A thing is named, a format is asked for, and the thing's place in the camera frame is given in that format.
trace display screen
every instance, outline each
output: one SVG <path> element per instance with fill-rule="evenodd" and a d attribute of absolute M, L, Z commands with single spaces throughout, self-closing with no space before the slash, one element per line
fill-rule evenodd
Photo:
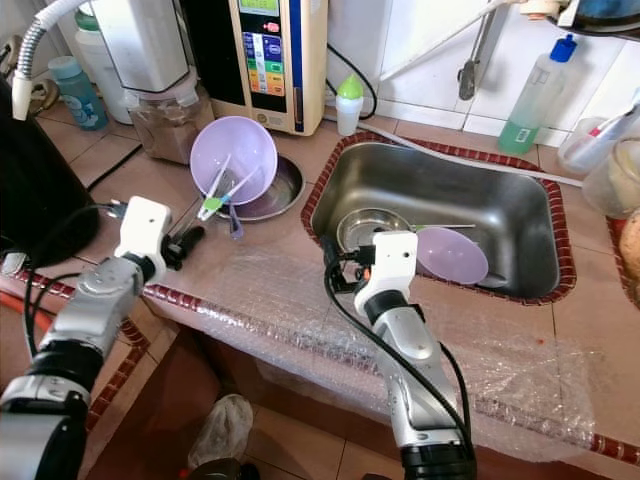
<path fill-rule="evenodd" d="M 278 0 L 238 0 L 238 7 L 242 13 L 255 15 L 280 16 Z"/>

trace green liquid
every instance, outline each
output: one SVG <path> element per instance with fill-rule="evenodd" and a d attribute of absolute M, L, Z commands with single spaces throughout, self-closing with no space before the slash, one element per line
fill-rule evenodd
<path fill-rule="evenodd" d="M 498 139 L 498 147 L 505 153 L 527 153 L 540 128 L 527 128 L 516 125 L 510 120 L 502 129 Z"/>

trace bubble wrap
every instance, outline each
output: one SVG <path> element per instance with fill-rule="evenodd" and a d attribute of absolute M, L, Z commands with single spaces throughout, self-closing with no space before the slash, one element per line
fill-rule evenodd
<path fill-rule="evenodd" d="M 263 367 L 270 380 L 308 396 L 318 394 L 317 386 L 324 401 L 388 423 L 377 347 L 330 305 L 323 274 L 312 262 L 241 247 L 211 285 L 198 328 L 304 381 L 285 381 Z M 352 296 L 344 300 L 353 311 Z M 418 301 L 464 374 L 475 444 L 529 461 L 589 448 L 594 418 L 586 365 L 597 352 L 514 335 L 515 322 L 482 312 L 451 318 L 437 299 Z"/>

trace red object on floor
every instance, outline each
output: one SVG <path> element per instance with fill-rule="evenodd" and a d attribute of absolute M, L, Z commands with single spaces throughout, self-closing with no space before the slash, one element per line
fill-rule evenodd
<path fill-rule="evenodd" d="M 0 292 L 0 303 L 12 310 L 15 310 L 18 313 L 24 313 L 24 300 L 21 298 L 14 297 L 13 295 L 9 295 L 8 293 Z M 42 313 L 40 310 L 36 312 L 35 322 L 43 332 L 49 330 L 49 327 L 52 323 L 51 318 L 49 318 L 47 314 Z"/>

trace robotic arm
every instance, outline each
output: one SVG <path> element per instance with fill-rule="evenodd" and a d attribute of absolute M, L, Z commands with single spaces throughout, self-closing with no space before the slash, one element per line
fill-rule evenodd
<path fill-rule="evenodd" d="M 323 242 L 325 260 L 337 265 L 335 250 Z M 328 272 L 334 290 L 356 292 L 355 307 L 373 332 L 428 379 L 453 408 L 456 398 L 444 374 L 440 344 L 416 306 L 409 305 L 409 285 L 416 268 L 418 239 L 411 232 L 383 232 L 364 247 L 357 284 L 348 284 L 339 267 Z M 475 478 L 475 457 L 443 405 L 385 352 L 377 358 L 385 378 L 396 444 L 401 449 L 405 479 Z"/>
<path fill-rule="evenodd" d="M 166 272 L 169 209 L 133 197 L 115 257 L 82 274 L 27 373 L 0 398 L 0 478 L 75 479 L 93 384 L 122 320 L 147 282 Z"/>

